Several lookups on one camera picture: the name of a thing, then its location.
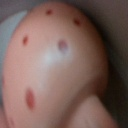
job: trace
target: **red speckle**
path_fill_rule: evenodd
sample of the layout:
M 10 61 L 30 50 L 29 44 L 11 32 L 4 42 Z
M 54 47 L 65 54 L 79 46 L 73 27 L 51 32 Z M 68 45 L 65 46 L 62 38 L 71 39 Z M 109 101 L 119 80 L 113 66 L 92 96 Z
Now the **red speckle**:
M 74 19 L 74 24 L 77 25 L 77 26 L 80 26 L 81 22 L 78 19 Z
M 65 53 L 68 49 L 67 42 L 65 40 L 60 40 L 58 43 L 59 50 Z
M 47 15 L 51 15 L 52 13 L 53 13 L 53 11 L 51 9 L 49 9 L 49 10 L 46 11 L 46 14 Z
M 23 45 L 27 45 L 27 43 L 28 43 L 28 37 L 25 36 L 24 39 L 23 39 Z
M 29 109 L 33 110 L 35 107 L 35 98 L 33 91 L 29 88 L 26 92 L 26 103 Z

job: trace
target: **blurry background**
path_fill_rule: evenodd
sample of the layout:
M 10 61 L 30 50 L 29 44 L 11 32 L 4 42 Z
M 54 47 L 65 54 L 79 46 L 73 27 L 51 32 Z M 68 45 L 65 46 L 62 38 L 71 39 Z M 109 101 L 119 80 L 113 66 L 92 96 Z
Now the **blurry background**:
M 0 90 L 4 53 L 15 26 L 26 14 L 23 10 L 45 1 L 48 0 L 0 0 Z M 109 84 L 103 102 L 120 127 L 128 128 L 128 0 L 58 1 L 71 3 L 81 9 L 101 33 L 110 63 Z M 15 18 L 5 21 L 21 11 L 18 17 L 15 15 Z

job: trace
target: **dark red spot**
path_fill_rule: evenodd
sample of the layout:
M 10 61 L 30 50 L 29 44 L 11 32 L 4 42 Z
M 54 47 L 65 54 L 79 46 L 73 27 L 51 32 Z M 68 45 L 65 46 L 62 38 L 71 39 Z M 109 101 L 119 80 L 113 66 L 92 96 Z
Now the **dark red spot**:
M 79 19 L 74 19 L 74 24 L 77 25 L 77 26 L 80 26 L 81 25 L 81 22 Z
M 27 43 L 28 43 L 28 37 L 27 36 L 25 36 L 24 37 L 24 39 L 23 39 L 23 45 L 27 45 Z
M 29 88 L 26 92 L 26 103 L 29 109 L 33 110 L 35 107 L 35 98 L 33 91 Z
M 10 118 L 10 125 L 11 125 L 11 127 L 15 126 L 14 120 L 12 118 Z
M 53 11 L 51 9 L 49 9 L 49 10 L 46 11 L 46 14 L 47 15 L 51 15 L 52 13 L 53 13 Z
M 65 53 L 68 50 L 68 45 L 65 40 L 60 40 L 58 43 L 59 50 Z

